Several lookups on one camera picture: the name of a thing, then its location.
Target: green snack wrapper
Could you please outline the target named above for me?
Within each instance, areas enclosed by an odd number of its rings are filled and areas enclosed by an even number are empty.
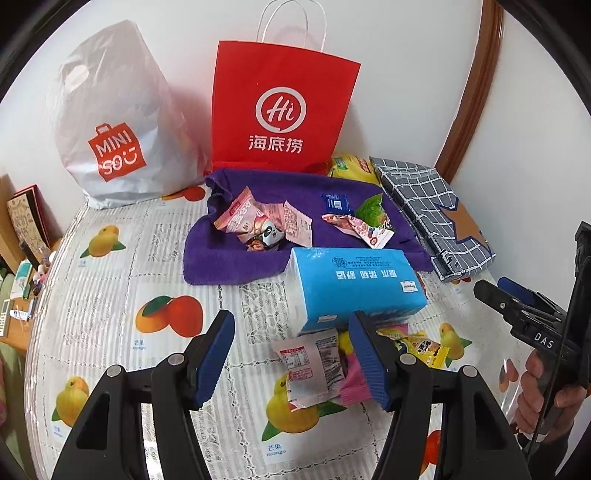
[[[363,220],[369,226],[391,230],[396,233],[396,229],[390,223],[388,214],[384,210],[384,207],[382,207],[382,195],[383,193],[378,193],[365,200],[361,206],[355,210],[355,216]]]

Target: wooden door frame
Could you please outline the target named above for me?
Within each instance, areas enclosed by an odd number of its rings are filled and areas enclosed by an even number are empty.
[[[435,168],[451,183],[460,167],[484,109],[495,74],[503,35],[503,8],[496,0],[483,0],[478,43],[460,108],[439,154]]]

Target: purple towel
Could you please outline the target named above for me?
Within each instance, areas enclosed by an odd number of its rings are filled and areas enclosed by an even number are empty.
[[[247,252],[234,233],[217,230],[213,223],[225,212],[244,187],[250,187],[254,198],[262,203],[288,201],[312,218],[312,243],[315,247],[364,248],[363,240],[339,232],[325,222],[323,193],[345,194],[352,209],[382,190],[362,181],[334,179],[308,173],[285,173],[262,170],[221,168],[205,178],[212,189],[207,200],[207,215],[191,228],[183,257],[185,280],[192,285],[238,285],[259,278],[271,277],[285,270],[290,257],[291,242],[279,250]],[[383,206],[396,234],[386,248],[402,250],[417,271],[432,271],[431,259],[418,243],[413,230],[387,195]]]

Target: blue gripper pad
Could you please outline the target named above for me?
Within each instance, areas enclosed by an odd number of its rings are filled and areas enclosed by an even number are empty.
[[[519,285],[517,282],[514,282],[510,278],[501,277],[499,278],[499,281],[496,283],[496,285],[512,297],[515,297],[521,303],[529,305],[530,307],[535,303],[533,292]]]
[[[387,372],[378,358],[378,354],[367,332],[361,325],[357,313],[349,318],[349,338],[355,350],[355,355],[365,376],[372,398],[378,402],[384,410],[389,409],[390,394],[388,389]]]
[[[222,373],[223,364],[226,362],[228,352],[234,340],[236,323],[234,315],[230,312],[226,316],[209,345],[209,349],[203,358],[201,367],[197,369],[197,393],[195,402],[201,408],[209,400],[216,389],[217,381]]]

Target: white wall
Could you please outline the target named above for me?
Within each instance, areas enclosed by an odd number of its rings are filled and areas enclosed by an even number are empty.
[[[325,51],[362,63],[339,149],[433,165],[472,63],[481,2],[323,0]],[[252,40],[266,0],[93,0],[37,51],[0,104],[0,173],[37,183],[63,232],[83,196],[62,168],[45,125],[47,86],[68,54],[99,29],[129,18],[174,89],[191,135],[209,150],[217,42]],[[313,47],[322,22],[312,12]],[[287,5],[268,40],[298,44],[301,14]]]
[[[591,116],[538,41],[505,14],[491,92],[453,187],[498,257],[491,270],[564,308],[574,234],[591,222]]]

